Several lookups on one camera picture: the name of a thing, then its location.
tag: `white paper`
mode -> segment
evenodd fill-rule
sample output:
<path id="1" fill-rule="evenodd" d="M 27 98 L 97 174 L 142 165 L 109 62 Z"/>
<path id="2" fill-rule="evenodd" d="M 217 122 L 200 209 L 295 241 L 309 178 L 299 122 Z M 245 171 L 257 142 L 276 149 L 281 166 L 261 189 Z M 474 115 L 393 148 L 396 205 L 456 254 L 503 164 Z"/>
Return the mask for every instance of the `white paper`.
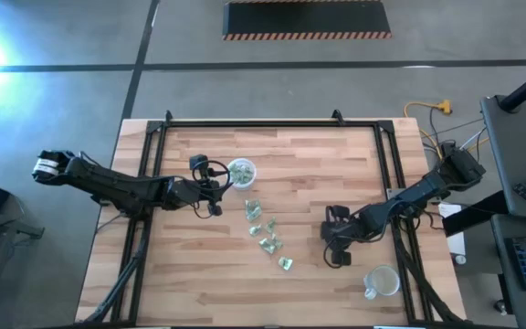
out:
<path id="1" fill-rule="evenodd" d="M 450 205 L 450 204 L 439 204 L 439 214 L 445 218 L 448 218 L 460 210 L 462 210 L 461 205 Z M 447 246 L 449 247 L 449 252 L 455 253 L 458 255 L 466 255 L 466 245 L 464 244 L 464 232 L 459 232 L 453 236 L 447 238 Z"/>

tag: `wooden tabletop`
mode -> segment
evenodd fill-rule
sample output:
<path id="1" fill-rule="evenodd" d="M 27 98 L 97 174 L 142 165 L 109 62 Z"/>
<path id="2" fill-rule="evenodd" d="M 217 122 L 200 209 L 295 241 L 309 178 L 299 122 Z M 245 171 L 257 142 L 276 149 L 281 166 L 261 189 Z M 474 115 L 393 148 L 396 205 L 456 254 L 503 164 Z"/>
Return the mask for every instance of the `wooden tabletop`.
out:
<path id="1" fill-rule="evenodd" d="M 416 120 L 393 120 L 411 185 L 427 171 Z M 113 170 L 137 174 L 146 123 L 123 122 Z M 138 325 L 406 324 L 401 292 L 372 301 L 363 296 L 364 275 L 381 264 L 396 268 L 389 229 L 378 243 L 352 244 L 352 266 L 334 270 L 322 259 L 320 224 L 326 206 L 355 210 L 384 201 L 371 128 L 169 129 L 161 174 L 190 177 L 188 158 L 195 154 L 223 163 L 246 157 L 257 167 L 257 180 L 249 191 L 229 189 L 218 218 L 197 218 L 190 207 L 155 210 Z M 248 234 L 244 203 L 254 198 L 263 209 L 255 224 L 277 218 L 275 231 L 284 247 L 272 256 L 258 245 L 269 238 L 266 231 L 255 238 Z M 100 224 L 116 214 L 112 207 L 103 208 Z M 417 231 L 426 276 L 450 309 L 464 317 L 446 237 L 427 224 Z M 97 234 L 77 320 L 90 315 L 116 281 L 126 228 L 127 219 L 117 219 Z M 280 256 L 293 259 L 289 271 L 279 267 Z M 413 281 L 412 291 L 420 314 Z"/>

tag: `glass cup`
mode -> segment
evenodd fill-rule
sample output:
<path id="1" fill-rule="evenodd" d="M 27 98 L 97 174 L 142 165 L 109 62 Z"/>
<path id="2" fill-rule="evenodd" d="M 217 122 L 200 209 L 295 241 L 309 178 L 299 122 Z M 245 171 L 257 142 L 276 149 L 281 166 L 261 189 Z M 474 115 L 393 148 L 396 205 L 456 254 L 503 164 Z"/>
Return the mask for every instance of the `glass cup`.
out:
<path id="1" fill-rule="evenodd" d="M 399 274 L 388 265 L 380 265 L 374 268 L 364 277 L 364 297 L 368 300 L 374 299 L 377 294 L 391 296 L 399 291 Z"/>

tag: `black metal frame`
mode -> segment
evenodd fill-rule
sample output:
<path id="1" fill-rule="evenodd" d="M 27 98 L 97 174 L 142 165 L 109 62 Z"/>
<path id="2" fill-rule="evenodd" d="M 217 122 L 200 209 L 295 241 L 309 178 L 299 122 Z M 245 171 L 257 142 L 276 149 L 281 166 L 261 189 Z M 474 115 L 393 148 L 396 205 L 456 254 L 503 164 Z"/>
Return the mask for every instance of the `black metal frame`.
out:
<path id="1" fill-rule="evenodd" d="M 383 178 L 383 190 L 385 197 L 387 195 L 387 189 L 392 188 L 391 178 L 389 176 L 389 169 L 386 161 L 384 152 L 383 133 L 387 134 L 389 143 L 391 146 L 394 172 L 396 175 L 397 184 L 399 187 L 405 187 L 405 177 L 403 175 L 403 168 L 401 166 L 401 157 L 397 147 L 395 138 L 395 128 L 392 121 L 356 121 L 356 120 L 344 120 L 341 113 L 338 110 L 334 110 L 332 118 L 335 120 L 326 121 L 314 121 L 314 120 L 223 120 L 223 121 L 174 121 L 172 120 L 172 114 L 166 113 L 164 121 L 149 121 L 145 131 L 145 139 L 143 141 L 142 157 L 140 161 L 140 167 L 138 175 L 145 175 L 147 170 L 147 162 L 149 159 L 150 148 L 152 145 L 153 137 L 159 133 L 159 140 L 157 144 L 155 162 L 153 167 L 153 176 L 160 174 L 160 168 L 163 158 L 163 148 L 165 145 L 165 135 L 169 128 L 190 128 L 190 127 L 364 127 L 372 128 L 374 132 L 374 139 L 376 144 L 376 150 L 379 158 L 379 166 L 381 175 Z M 127 228 L 127 234 L 125 237 L 125 243 L 123 246 L 123 253 L 121 257 L 120 276 L 111 290 L 109 296 L 102 303 L 104 306 L 102 313 L 97 313 L 96 317 L 91 317 L 89 322 L 74 324 L 74 327 L 123 327 L 123 326 L 135 326 L 137 322 L 137 314 L 139 312 L 139 302 L 141 299 L 142 292 L 142 281 L 143 272 L 145 268 L 145 258 L 149 248 L 149 238 L 152 229 L 153 221 L 153 209 L 147 208 L 143 212 L 143 215 L 137 218 L 131 218 Z M 132 256 L 132 248 L 135 240 L 135 231 L 138 224 L 143 223 L 142 237 L 140 247 L 138 247 L 135 255 Z M 420 270 L 423 270 L 423 264 L 419 253 L 417 236 L 413 222 L 407 222 L 407 237 L 411 246 L 412 257 Z M 399 220 L 396 220 L 392 225 L 393 234 L 397 237 L 401 236 L 399 230 Z M 411 296 L 411 288 L 409 279 L 407 276 L 407 270 L 403 263 L 397 257 L 397 265 L 399 267 L 399 274 L 401 277 L 401 289 L 403 292 L 405 313 L 407 321 L 411 324 L 416 319 L 415 307 L 413 305 L 413 299 Z M 121 320 L 121 309 L 123 303 L 122 292 L 124 287 L 135 271 L 135 279 L 132 286 L 131 306 L 127 320 Z M 421 303 L 424 310 L 426 321 L 431 321 L 433 318 L 431 313 L 431 305 L 424 293 L 419 289 Z M 101 323 L 105 318 L 109 309 L 112 307 L 112 313 L 110 315 L 110 321 L 108 323 Z"/>

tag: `black and yellow hazard stripe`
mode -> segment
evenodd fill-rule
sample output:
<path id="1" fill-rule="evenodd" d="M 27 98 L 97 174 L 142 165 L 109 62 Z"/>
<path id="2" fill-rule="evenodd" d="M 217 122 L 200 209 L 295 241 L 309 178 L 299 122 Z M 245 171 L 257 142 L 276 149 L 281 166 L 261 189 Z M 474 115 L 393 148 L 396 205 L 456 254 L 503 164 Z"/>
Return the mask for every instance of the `black and yellow hazard stripe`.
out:
<path id="1" fill-rule="evenodd" d="M 381 0 L 232 0 L 225 5 L 225 41 L 391 37 Z"/>

